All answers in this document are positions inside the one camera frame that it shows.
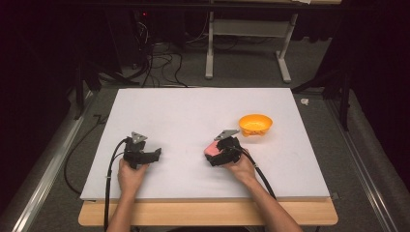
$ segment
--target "hand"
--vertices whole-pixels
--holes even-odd
[[[251,180],[255,180],[255,168],[250,160],[242,154],[237,162],[230,162],[223,165],[230,170],[240,182],[246,184]]]
[[[118,182],[120,183],[122,194],[135,197],[148,166],[149,164],[143,164],[137,169],[132,169],[127,161],[120,159]]]

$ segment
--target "pink object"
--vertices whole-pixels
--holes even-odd
[[[220,150],[217,148],[218,141],[212,142],[204,151],[205,155],[214,157],[220,154]]]

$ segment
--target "orange bowl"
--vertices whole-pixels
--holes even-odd
[[[263,114],[250,114],[239,120],[239,127],[244,136],[265,135],[274,122]]]

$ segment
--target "table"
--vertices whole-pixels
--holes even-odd
[[[341,0],[230,0],[229,2],[240,3],[294,3],[302,4],[301,2],[310,2],[311,4],[327,4],[338,5]],[[296,25],[298,14],[291,15],[289,21],[249,21],[249,20],[233,20],[233,19],[215,19],[214,12],[209,15],[209,32],[208,32],[208,51],[206,58],[205,78],[212,79],[214,76],[214,35],[233,35],[233,36],[251,36],[251,37],[277,37],[283,38],[283,46],[281,50],[276,51],[278,65],[280,68],[283,82],[290,83],[291,78],[287,69],[284,56],[289,46],[293,30]]]
[[[243,186],[227,170],[214,169],[203,157],[203,149],[213,137],[221,130],[234,129],[238,117],[251,112],[266,113],[274,119],[274,127],[263,137],[237,137],[255,152],[253,157],[270,180],[280,204],[301,224],[335,224],[337,214],[293,96],[289,89],[281,88],[120,90],[81,195],[96,202],[84,202],[79,222],[103,222],[101,169],[111,156],[109,148],[115,147],[122,134],[138,128],[142,134],[153,135],[147,140],[147,145],[152,143],[149,149],[161,145],[163,153],[146,175],[144,183],[149,187],[142,186],[137,195],[134,224],[263,224]],[[111,213],[119,197],[115,181],[111,185]]]

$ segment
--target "gray carpet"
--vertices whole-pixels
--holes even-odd
[[[163,74],[161,65],[166,60],[159,57],[169,57],[160,53],[178,52],[182,54],[183,65],[177,76],[181,82],[189,86],[292,88],[314,77],[329,44],[328,42],[292,42],[286,55],[286,62],[293,81],[291,84],[284,84],[280,79],[278,64],[273,53],[274,50],[280,49],[280,41],[258,43],[255,39],[244,38],[244,40],[246,41],[240,42],[229,50],[223,48],[230,47],[230,42],[218,44],[221,49],[215,52],[213,80],[204,79],[205,47],[187,46],[184,50],[173,47],[169,50],[166,45],[159,46],[156,49],[159,54],[154,59],[156,65],[153,66],[152,76],[147,80],[147,87],[175,85],[169,80],[175,80],[178,56],[172,56],[172,65],[164,67]],[[201,46],[201,43],[196,43],[195,46]],[[124,67],[124,72],[131,74],[133,71]],[[103,85],[88,114],[85,115],[74,144],[96,125],[95,114],[102,116],[109,114],[118,88],[123,87],[108,83]],[[329,191],[338,196],[335,197],[334,203],[339,221],[334,226],[321,228],[321,231],[383,231],[358,178],[348,147],[338,130],[337,121],[326,102],[317,94],[320,89],[311,91],[295,95],[295,101]],[[308,106],[300,104],[300,98],[309,98],[310,104]],[[410,220],[406,214],[410,206],[409,193],[384,155],[354,95],[350,104],[349,129],[354,141],[357,142],[356,146],[368,165],[370,175],[374,177],[376,185],[388,203],[398,231],[410,231]],[[103,125],[96,126],[71,156],[68,174],[72,185],[77,189],[82,189],[85,183],[102,134]],[[40,160],[41,164],[33,169],[33,176],[27,180],[27,183],[37,183],[40,180],[44,164],[50,160],[50,156],[52,155],[44,155]],[[1,231],[12,230],[34,186],[34,184],[26,184],[16,196],[11,204],[12,209],[7,215],[2,216]],[[60,170],[29,231],[103,231],[101,227],[83,227],[78,224],[77,218],[81,205],[82,201],[67,187],[63,172]],[[304,227],[305,231],[314,231],[314,229],[314,227]]]

